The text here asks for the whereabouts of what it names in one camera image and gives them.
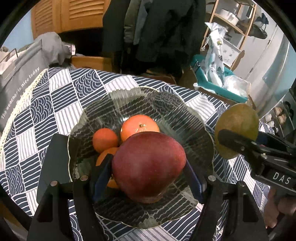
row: fruit bowl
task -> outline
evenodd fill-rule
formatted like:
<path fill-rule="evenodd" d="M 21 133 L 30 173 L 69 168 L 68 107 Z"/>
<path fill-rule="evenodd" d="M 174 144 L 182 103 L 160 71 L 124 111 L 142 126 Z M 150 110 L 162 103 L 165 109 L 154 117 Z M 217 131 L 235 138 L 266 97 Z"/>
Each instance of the fruit bowl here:
<path fill-rule="evenodd" d="M 92 146 L 92 137 L 98 129 L 110 128 L 120 137 L 124 121 L 138 114 L 151 117 L 160 132 L 178 141 L 188 160 L 213 170 L 213 139 L 200 116 L 177 95 L 139 87 L 113 91 L 84 110 L 69 136 L 69 139 L 80 141 L 78 149 L 68 144 L 70 178 L 75 180 L 89 174 L 95 165 L 98 153 Z M 156 203 L 133 202 L 120 190 L 107 187 L 104 197 L 94 204 L 94 209 L 105 219 L 147 229 L 181 218 L 197 203 L 182 173 Z"/>

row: plastic bag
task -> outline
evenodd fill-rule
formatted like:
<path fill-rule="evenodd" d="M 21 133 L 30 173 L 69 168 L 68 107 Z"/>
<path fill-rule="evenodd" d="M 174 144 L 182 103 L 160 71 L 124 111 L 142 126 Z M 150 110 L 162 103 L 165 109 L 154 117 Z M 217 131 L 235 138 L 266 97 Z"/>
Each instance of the plastic bag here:
<path fill-rule="evenodd" d="M 227 29 L 217 23 L 205 23 L 211 33 L 209 34 L 202 51 L 209 44 L 209 49 L 205 58 L 205 74 L 215 85 L 222 87 L 224 82 L 224 65 L 222 58 L 223 38 Z"/>
<path fill-rule="evenodd" d="M 241 97 L 248 96 L 250 86 L 250 82 L 247 82 L 235 75 L 226 76 L 223 84 L 224 89 L 227 89 L 228 91 Z"/>

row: patterned tablecloth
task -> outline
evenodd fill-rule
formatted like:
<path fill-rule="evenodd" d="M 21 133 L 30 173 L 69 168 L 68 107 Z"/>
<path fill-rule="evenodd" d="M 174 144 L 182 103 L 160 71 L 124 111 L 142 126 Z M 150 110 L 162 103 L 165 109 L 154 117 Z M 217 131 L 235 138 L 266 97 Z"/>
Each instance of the patterned tablecloth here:
<path fill-rule="evenodd" d="M 6 137 L 0 159 L 0 183 L 9 196 L 30 216 L 38 206 L 37 185 L 46 149 L 55 133 L 68 135 L 79 120 L 82 110 L 115 89 L 149 86 L 178 95 L 187 106 L 196 110 L 213 135 L 218 117 L 229 107 L 222 101 L 198 91 L 170 85 L 145 77 L 122 76 L 93 69 L 68 70 L 51 68 L 45 71 L 31 96 L 14 119 Z M 260 131 L 272 132 L 264 123 Z M 236 183 L 244 180 L 260 210 L 266 203 L 269 187 L 250 176 L 250 166 L 242 156 L 225 160 L 217 153 L 214 169 L 222 180 Z M 100 219 L 108 240 L 189 240 L 202 205 L 183 218 L 153 229 L 133 229 L 122 223 Z M 82 240 L 73 201 L 69 213 L 76 240 Z M 225 215 L 218 222 L 214 240 L 221 237 Z"/>

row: louvered door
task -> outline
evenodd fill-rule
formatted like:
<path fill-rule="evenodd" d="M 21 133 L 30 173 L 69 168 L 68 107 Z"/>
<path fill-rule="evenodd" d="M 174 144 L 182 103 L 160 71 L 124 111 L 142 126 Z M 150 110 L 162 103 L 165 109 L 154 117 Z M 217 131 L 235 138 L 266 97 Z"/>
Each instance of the louvered door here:
<path fill-rule="evenodd" d="M 109 0 L 62 0 L 62 31 L 103 27 Z"/>
<path fill-rule="evenodd" d="M 41 0 L 31 12 L 34 39 L 47 32 L 61 32 L 61 0 Z"/>

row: tangerine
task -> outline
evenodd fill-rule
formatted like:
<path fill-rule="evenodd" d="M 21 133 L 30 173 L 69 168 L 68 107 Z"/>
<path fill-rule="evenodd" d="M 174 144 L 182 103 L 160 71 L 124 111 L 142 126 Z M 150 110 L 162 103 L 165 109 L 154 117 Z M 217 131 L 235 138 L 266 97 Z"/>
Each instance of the tangerine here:
<path fill-rule="evenodd" d="M 103 162 L 103 160 L 104 160 L 104 158 L 106 157 L 107 154 L 112 154 L 112 155 L 114 155 L 114 154 L 116 153 L 117 149 L 118 149 L 118 147 L 111 147 L 111 148 L 109 148 L 109 149 L 107 149 L 107 150 L 104 150 L 104 151 L 99 155 L 98 159 L 96 160 L 96 166 L 99 166 L 99 165 Z M 116 184 L 116 182 L 115 182 L 115 180 L 114 180 L 114 178 L 113 178 L 113 175 L 112 175 L 112 177 L 110 178 L 110 180 L 109 180 L 109 182 L 108 182 L 108 184 L 107 184 L 107 187 L 110 187 L 110 188 L 117 188 L 117 189 L 119 189 L 119 187 L 117 186 L 117 184 Z"/>
<path fill-rule="evenodd" d="M 123 123 L 120 131 L 120 137 L 122 141 L 125 141 L 131 135 L 143 131 L 159 132 L 159 127 L 149 116 L 134 115 Z"/>
<path fill-rule="evenodd" d="M 117 135 L 109 128 L 101 128 L 97 130 L 92 138 L 93 147 L 98 153 L 111 147 L 118 147 L 118 143 Z"/>

